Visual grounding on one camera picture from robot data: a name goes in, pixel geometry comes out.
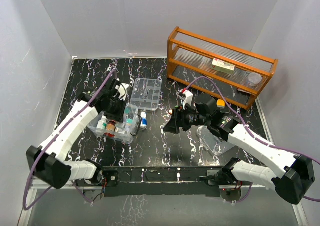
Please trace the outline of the teal topped cotton swab bag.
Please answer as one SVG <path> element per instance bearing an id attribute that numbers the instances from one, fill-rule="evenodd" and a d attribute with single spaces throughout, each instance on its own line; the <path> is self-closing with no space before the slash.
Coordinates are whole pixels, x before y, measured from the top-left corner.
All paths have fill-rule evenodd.
<path id="1" fill-rule="evenodd" d="M 119 122 L 116 122 L 116 124 L 115 124 L 115 132 L 119 133 L 119 134 L 128 134 L 128 132 L 130 131 L 131 126 L 132 126 L 131 123 L 127 123 L 127 122 L 119 123 Z"/>

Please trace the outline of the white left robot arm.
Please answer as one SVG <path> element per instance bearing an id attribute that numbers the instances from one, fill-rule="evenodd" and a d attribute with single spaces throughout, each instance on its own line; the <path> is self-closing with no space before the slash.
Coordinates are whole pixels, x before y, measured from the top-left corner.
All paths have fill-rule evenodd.
<path id="1" fill-rule="evenodd" d="M 98 116 L 116 123 L 124 121 L 130 85 L 113 79 L 101 90 L 79 94 L 73 108 L 56 130 L 38 147 L 31 146 L 26 157 L 31 175 L 61 189 L 69 181 L 87 180 L 97 186 L 103 181 L 101 166 L 92 160 L 67 161 L 67 155 L 84 129 Z"/>

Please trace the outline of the teal topped packet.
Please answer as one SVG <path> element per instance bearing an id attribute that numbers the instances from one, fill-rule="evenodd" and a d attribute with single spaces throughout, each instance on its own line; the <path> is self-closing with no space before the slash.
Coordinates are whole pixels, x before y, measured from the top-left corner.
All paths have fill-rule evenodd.
<path id="1" fill-rule="evenodd" d="M 131 106 L 129 104 L 127 104 L 125 111 L 124 111 L 123 122 L 125 122 L 126 124 L 132 124 L 133 115 L 134 114 L 133 114 Z"/>

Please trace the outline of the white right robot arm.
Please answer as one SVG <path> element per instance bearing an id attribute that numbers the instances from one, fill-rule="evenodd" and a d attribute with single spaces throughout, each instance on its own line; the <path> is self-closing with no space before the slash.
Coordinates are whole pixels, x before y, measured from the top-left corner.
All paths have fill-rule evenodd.
<path id="1" fill-rule="evenodd" d="M 263 165 L 232 158 L 208 181 L 230 185 L 250 182 L 274 190 L 286 202 L 297 205 L 315 182 L 312 160 L 298 153 L 276 149 L 271 143 L 253 133 L 239 118 L 221 112 L 216 100 L 208 94 L 194 96 L 190 91 L 178 94 L 183 104 L 170 111 L 171 119 L 165 133 L 179 134 L 192 126 L 205 126 L 218 139 L 235 145 L 259 160 Z"/>

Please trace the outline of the white medicine bottle green label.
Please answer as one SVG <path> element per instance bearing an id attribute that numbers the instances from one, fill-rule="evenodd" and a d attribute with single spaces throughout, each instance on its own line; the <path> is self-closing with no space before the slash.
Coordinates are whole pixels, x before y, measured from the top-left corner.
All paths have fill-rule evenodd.
<path id="1" fill-rule="evenodd" d="M 105 130 L 106 127 L 107 127 L 107 118 L 103 115 L 101 119 L 98 121 L 96 128 L 100 130 Z"/>

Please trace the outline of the blue white bandage roll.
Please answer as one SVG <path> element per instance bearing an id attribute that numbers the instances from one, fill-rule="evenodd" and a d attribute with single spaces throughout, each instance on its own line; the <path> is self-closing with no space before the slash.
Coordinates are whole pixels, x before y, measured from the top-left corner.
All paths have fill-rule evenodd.
<path id="1" fill-rule="evenodd" d="M 146 129 L 147 128 L 147 112 L 146 111 L 142 111 L 141 114 L 141 124 L 140 127 L 142 129 Z"/>

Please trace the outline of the brown syrup bottle orange cap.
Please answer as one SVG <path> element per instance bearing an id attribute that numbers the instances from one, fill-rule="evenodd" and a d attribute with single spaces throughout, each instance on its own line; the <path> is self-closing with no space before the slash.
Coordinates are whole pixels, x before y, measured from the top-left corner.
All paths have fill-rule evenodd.
<path id="1" fill-rule="evenodd" d="M 116 122 L 113 120 L 110 120 L 106 125 L 106 131 L 108 132 L 115 132 L 116 130 Z"/>

